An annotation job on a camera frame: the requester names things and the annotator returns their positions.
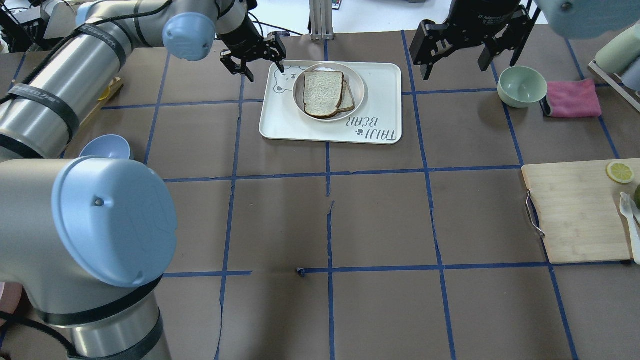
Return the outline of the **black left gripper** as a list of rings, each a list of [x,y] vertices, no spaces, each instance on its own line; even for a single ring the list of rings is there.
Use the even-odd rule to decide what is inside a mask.
[[[220,54],[221,63],[232,75],[245,75],[253,83],[255,76],[247,68],[247,63],[259,59],[271,61],[281,74],[285,73],[283,60],[287,53],[281,37],[276,32],[263,37],[248,16],[245,16],[238,28],[220,34],[219,37],[227,47]]]

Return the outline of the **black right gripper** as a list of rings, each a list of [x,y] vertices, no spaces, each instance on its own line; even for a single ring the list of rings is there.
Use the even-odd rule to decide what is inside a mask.
[[[519,0],[453,0],[443,23],[423,19],[409,46],[412,64],[422,79],[430,79],[434,65],[455,51],[483,46],[478,68],[486,71],[496,57],[512,51],[510,66],[516,66],[538,20],[530,14],[533,2]]]

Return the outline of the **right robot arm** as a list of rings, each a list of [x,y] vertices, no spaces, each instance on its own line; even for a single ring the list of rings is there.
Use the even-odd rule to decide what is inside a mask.
[[[589,39],[631,25],[639,11],[637,0],[453,0],[444,23],[419,23],[409,54],[428,80],[440,60],[482,47],[477,64],[484,72],[506,51],[512,52],[514,66],[541,15],[557,35]]]

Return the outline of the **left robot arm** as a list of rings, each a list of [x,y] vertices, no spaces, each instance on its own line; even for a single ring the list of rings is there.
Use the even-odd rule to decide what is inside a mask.
[[[258,33],[255,0],[101,0],[1,101],[1,280],[23,285],[46,325],[71,330],[67,358],[169,360],[154,289],[176,250],[178,219],[162,178],[129,158],[62,159],[98,97],[138,47],[178,59],[216,37],[234,75],[278,67],[286,50]]]

